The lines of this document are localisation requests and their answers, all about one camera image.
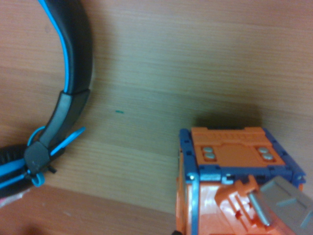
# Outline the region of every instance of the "wooden surface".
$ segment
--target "wooden surface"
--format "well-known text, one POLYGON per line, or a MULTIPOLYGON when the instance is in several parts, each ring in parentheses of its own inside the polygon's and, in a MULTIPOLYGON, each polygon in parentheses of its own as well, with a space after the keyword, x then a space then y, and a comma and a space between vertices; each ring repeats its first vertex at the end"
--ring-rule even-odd
MULTIPOLYGON (((313 174, 313 3, 84 0, 94 81, 87 131, 47 184, 174 213, 178 133, 263 126, 313 174)), ((63 86, 59 38, 35 0, 0 8, 1 145, 45 125, 63 86)))
POLYGON ((49 186, 0 214, 0 235, 170 235, 175 229, 173 214, 49 186))

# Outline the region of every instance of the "orange panel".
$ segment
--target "orange panel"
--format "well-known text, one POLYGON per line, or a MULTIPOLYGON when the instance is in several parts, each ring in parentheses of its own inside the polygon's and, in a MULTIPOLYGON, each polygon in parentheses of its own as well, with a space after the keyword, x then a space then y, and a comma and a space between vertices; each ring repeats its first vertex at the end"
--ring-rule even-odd
POLYGON ((192 139, 199 165, 218 164, 221 167, 267 167, 285 165, 272 148, 260 127, 244 130, 208 130, 203 127, 192 128, 192 139), (205 148, 213 150, 214 158, 205 156, 205 148), (259 149, 266 148, 272 159, 266 159, 259 149))
POLYGON ((266 227, 261 224, 254 208, 249 203, 249 198, 244 196, 245 193, 257 188, 255 181, 248 185, 237 181, 231 186, 201 183, 198 234, 285 235, 275 227, 266 227))

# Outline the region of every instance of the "black headband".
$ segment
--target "black headband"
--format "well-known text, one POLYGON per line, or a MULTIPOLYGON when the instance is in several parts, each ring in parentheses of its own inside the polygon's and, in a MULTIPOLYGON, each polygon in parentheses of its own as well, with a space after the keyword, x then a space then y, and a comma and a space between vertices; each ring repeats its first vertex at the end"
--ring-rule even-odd
POLYGON ((44 182, 43 173, 55 173, 50 163, 85 128, 73 127, 88 99, 92 74, 92 37, 87 15, 79 0, 39 0, 60 36, 65 62, 65 86, 45 127, 38 128, 27 145, 0 149, 0 198, 44 182), (42 131, 37 140, 35 136, 42 131))

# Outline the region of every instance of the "ear cup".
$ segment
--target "ear cup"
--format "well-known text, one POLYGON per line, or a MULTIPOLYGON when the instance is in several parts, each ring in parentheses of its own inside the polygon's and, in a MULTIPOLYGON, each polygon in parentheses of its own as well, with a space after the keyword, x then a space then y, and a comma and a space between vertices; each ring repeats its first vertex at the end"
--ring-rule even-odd
MULTIPOLYGON (((7 174, 1 175, 1 171, 4 172, 9 168, 8 165, 9 163, 23 159, 24 151, 26 150, 26 148, 27 146, 25 144, 21 144, 8 146, 0 149, 0 185, 3 182, 7 182, 25 173, 25 168, 19 167, 17 169, 13 169, 7 174)), ((2 187, 0 189, 0 199, 22 192, 31 186, 32 186, 31 180, 23 178, 13 184, 2 187)))
POLYGON ((19 144, 0 148, 0 165, 22 159, 27 148, 26 144, 19 144))

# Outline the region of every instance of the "blue clip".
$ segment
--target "blue clip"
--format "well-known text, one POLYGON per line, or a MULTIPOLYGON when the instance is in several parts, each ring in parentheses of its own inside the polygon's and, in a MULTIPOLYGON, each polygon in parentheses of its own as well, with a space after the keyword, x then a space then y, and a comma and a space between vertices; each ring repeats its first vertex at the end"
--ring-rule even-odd
POLYGON ((70 134, 69 137, 67 137, 63 142, 61 142, 55 149, 53 149, 50 153, 51 156, 56 154, 58 151, 60 151, 62 148, 65 148, 70 143, 72 143, 77 137, 79 137, 84 131, 85 127, 80 128, 79 130, 75 131, 74 133, 70 134))

